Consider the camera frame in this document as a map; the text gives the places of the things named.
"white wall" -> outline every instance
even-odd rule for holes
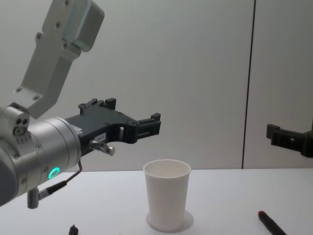
[[[245,168],[312,167],[313,159],[270,145],[269,123],[306,132],[313,118],[313,1],[258,0]]]
[[[193,168],[240,168],[253,1],[95,2],[106,17],[94,48],[73,63],[44,118],[67,118],[81,102],[115,97],[117,109],[131,117],[160,112],[162,126],[159,136],[136,145],[112,144],[112,158],[84,157],[85,170],[140,169],[162,158]],[[2,3],[0,100],[20,84],[49,5]]]

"screw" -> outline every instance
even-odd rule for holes
[[[13,154],[12,154],[12,157],[13,157],[14,159],[19,158],[19,156],[17,155],[17,153],[13,153]]]
[[[58,21],[58,22],[55,24],[55,27],[56,27],[56,28],[61,27],[61,22]]]
[[[16,88],[15,92],[20,92],[22,90],[22,87]]]
[[[33,100],[39,100],[39,98],[40,98],[39,95],[35,95],[35,96],[33,97]]]

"red marker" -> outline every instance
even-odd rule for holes
[[[260,221],[273,235],[287,235],[264,211],[258,213]]]

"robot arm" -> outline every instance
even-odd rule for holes
[[[113,155],[107,143],[135,143],[158,135],[160,114],[134,120],[115,110],[114,98],[80,104],[80,114],[29,125],[57,101],[72,62],[89,51],[104,12],[92,0],[54,0],[36,35],[36,49],[13,102],[0,108],[0,206],[28,192],[28,207],[64,187],[82,170],[80,158],[94,150]],[[78,164],[68,180],[37,186]]]
[[[13,106],[38,118],[58,100],[72,62],[90,51],[104,18],[91,0],[54,0]]]

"label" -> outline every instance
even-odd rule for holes
[[[103,133],[100,136],[95,137],[94,140],[97,142],[102,142],[106,140],[106,137],[107,137],[107,133]]]
[[[77,126],[73,126],[73,125],[71,125],[71,126],[73,127],[74,131],[76,131],[77,135],[80,135],[80,134],[83,133],[83,129],[81,129],[81,128],[77,127]]]

